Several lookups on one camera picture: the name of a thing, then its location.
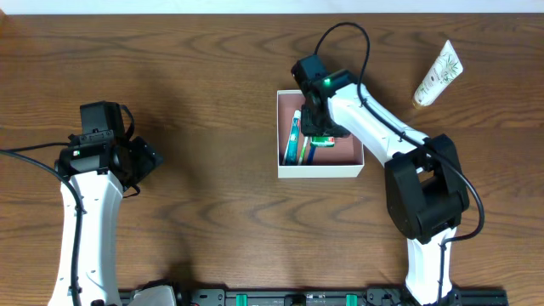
box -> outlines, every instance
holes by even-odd
[[[304,154],[302,166],[282,166],[287,140],[291,132],[292,116],[304,104],[300,90],[279,90],[277,106],[277,163],[278,178],[355,178],[365,165],[363,144],[353,135],[335,139],[333,148],[317,148],[312,165],[305,166],[310,145]],[[304,136],[299,134],[297,159],[300,157]]]

cable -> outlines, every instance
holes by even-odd
[[[33,145],[33,146],[28,146],[28,147],[22,147],[22,148],[15,148],[15,149],[9,149],[7,151],[10,151],[10,152],[22,152],[22,151],[26,151],[26,150],[35,150],[35,149],[41,149],[41,148],[47,148],[47,147],[50,147],[50,146],[69,146],[70,143],[48,143],[48,144],[38,144],[38,145]]]
[[[369,58],[369,55],[370,55],[371,40],[368,37],[368,34],[366,33],[365,29],[362,26],[357,25],[354,22],[341,22],[341,23],[338,23],[338,24],[334,25],[329,30],[327,30],[325,32],[325,34],[323,34],[320,41],[317,43],[317,46],[315,47],[314,54],[317,54],[317,51],[319,50],[319,47],[320,47],[321,43],[323,42],[323,40],[325,39],[325,37],[332,30],[338,28],[339,26],[352,26],[352,27],[355,27],[355,28],[359,29],[363,33],[363,35],[365,36],[365,39],[366,39],[366,57],[365,57],[365,61],[363,63],[363,67],[361,68],[361,71],[360,71],[360,74],[359,74],[359,80],[357,81],[357,95],[359,97],[361,105],[364,106],[379,122],[381,122],[384,126],[386,126],[390,130],[392,130],[394,133],[399,135],[399,137],[401,137],[403,140],[407,141],[408,143],[415,146],[416,148],[425,151],[425,153],[427,155],[431,156],[431,158],[435,159],[436,161],[440,162],[441,164],[443,164],[447,168],[449,168],[457,177],[459,177],[459,179],[461,179],[463,181],[463,183],[467,186],[470,193],[473,195],[474,200],[476,201],[476,206],[478,207],[478,214],[479,214],[479,221],[478,221],[478,226],[476,227],[476,229],[473,232],[471,232],[469,234],[466,234],[466,235],[444,239],[440,243],[440,250],[441,250],[441,254],[440,254],[440,277],[439,277],[439,292],[438,292],[439,295],[438,295],[438,299],[437,299],[437,305],[440,305],[440,300],[442,298],[442,282],[444,280],[444,265],[445,265],[444,261],[445,261],[445,250],[446,250],[445,244],[449,243],[449,242],[465,241],[465,240],[468,240],[468,239],[472,239],[482,231],[482,229],[484,228],[484,222],[485,222],[484,204],[482,203],[482,199],[479,197],[478,192],[476,191],[474,186],[461,173],[461,171],[458,170],[455,165],[453,165],[453,163],[448,158],[446,158],[445,156],[442,156],[440,153],[438,153],[438,152],[436,152],[434,150],[431,150],[430,148],[428,148],[428,147],[426,147],[424,145],[421,145],[421,144],[417,143],[414,139],[411,139],[410,137],[406,136],[405,132],[399,131],[394,125],[392,125],[391,123],[389,123],[388,121],[383,119],[378,113],[376,113],[368,105],[368,101],[363,98],[363,95],[360,92],[360,87],[361,87],[361,84],[362,84],[362,81],[363,81],[363,75],[365,73],[366,63],[368,62],[368,58]]]
[[[38,149],[37,147],[40,147],[40,145],[36,145],[34,147],[28,147],[33,149]],[[77,259],[79,257],[79,245],[81,242],[81,232],[82,232],[82,215],[83,215],[83,208],[82,203],[79,195],[77,194],[74,187],[68,182],[65,178],[63,178],[59,173],[54,171],[51,167],[42,164],[39,161],[36,161],[34,159],[31,159],[30,157],[26,157],[17,153],[14,153],[12,150],[0,150],[0,154],[10,156],[19,160],[22,160],[23,162],[28,162],[34,166],[40,167],[41,169],[47,171],[48,173],[53,174],[60,182],[62,182],[68,190],[71,192],[71,194],[74,196],[74,200],[76,202],[76,230],[74,234],[74,247],[72,249],[71,254],[71,299],[74,304],[74,306],[79,306],[79,286],[77,284]]]

green pen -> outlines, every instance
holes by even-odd
[[[298,165],[303,164],[304,152],[306,152],[306,144],[308,143],[308,137],[304,137],[303,149],[300,151],[300,157],[298,158]]]

wooden surface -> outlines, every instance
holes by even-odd
[[[452,280],[544,303],[542,15],[13,16],[0,37],[0,147],[80,133],[79,105],[129,106],[165,164],[122,203],[119,286],[169,276],[187,286],[360,287],[402,283],[405,239],[366,152],[357,179],[276,178],[275,93],[340,20],[360,22],[370,92],[416,129],[448,134],[487,223],[453,247]],[[465,71],[430,108],[411,96],[450,39]],[[322,46],[357,71],[360,34]],[[53,165],[59,149],[28,155]],[[59,182],[0,158],[0,304],[47,303],[60,255]],[[476,225],[474,205],[459,233]]]

white box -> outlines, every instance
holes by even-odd
[[[333,148],[317,148],[310,166],[282,166],[291,132],[292,116],[304,104],[300,90],[278,90],[276,98],[278,178],[356,178],[365,165],[363,144],[353,135],[346,139],[335,139]],[[298,155],[302,150],[304,137],[298,139]],[[309,142],[304,162],[309,153]]]

